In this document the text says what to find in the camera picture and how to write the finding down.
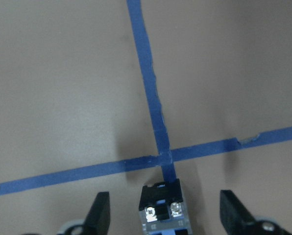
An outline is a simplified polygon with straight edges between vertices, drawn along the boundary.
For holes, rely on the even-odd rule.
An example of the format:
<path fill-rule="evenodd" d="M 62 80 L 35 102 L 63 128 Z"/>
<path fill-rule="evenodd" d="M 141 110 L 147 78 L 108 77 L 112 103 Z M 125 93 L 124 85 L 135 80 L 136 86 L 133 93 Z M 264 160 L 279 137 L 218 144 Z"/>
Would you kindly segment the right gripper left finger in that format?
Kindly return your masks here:
<path fill-rule="evenodd" d="M 110 194 L 99 192 L 84 220 L 84 235 L 106 235 L 108 234 L 111 220 Z"/>

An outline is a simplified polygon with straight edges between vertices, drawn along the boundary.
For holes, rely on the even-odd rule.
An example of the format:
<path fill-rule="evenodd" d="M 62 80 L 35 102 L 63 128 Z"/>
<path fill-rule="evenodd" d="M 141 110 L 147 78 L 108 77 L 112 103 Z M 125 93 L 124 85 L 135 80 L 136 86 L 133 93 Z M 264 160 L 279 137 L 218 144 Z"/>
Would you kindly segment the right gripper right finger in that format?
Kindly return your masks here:
<path fill-rule="evenodd" d="M 220 221 L 228 235 L 260 235 L 260 224 L 231 190 L 220 191 Z"/>

